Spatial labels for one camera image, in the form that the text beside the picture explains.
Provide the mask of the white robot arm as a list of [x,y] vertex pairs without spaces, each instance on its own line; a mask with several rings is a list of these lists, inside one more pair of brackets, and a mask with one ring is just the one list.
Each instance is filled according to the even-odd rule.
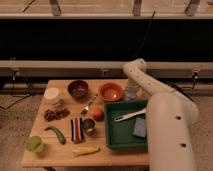
[[196,103],[146,73],[139,58],[123,65],[129,84],[151,95],[146,107],[150,171],[197,171],[188,126],[199,117]]

